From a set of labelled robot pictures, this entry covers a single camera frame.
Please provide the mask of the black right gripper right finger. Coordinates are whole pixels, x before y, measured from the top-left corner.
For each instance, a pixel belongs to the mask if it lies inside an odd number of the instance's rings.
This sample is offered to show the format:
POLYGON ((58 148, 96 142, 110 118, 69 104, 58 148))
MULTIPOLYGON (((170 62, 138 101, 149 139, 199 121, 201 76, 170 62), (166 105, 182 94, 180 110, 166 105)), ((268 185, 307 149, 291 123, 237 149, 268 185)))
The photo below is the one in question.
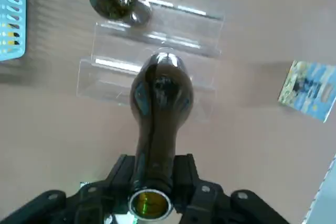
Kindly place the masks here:
POLYGON ((253 191, 228 196, 221 185, 200 179, 192 154, 174 158, 173 206, 180 223, 288 223, 253 191))

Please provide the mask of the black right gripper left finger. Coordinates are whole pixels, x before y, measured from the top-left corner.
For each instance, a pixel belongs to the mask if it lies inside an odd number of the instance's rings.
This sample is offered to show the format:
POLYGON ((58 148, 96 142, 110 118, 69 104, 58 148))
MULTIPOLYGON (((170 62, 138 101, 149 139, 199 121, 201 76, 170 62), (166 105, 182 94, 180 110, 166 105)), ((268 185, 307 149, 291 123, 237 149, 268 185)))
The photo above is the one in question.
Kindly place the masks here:
POLYGON ((104 223, 109 214, 128 211, 134 156, 121 155, 106 179, 81 187, 72 196, 48 190, 13 211, 1 223, 104 223))

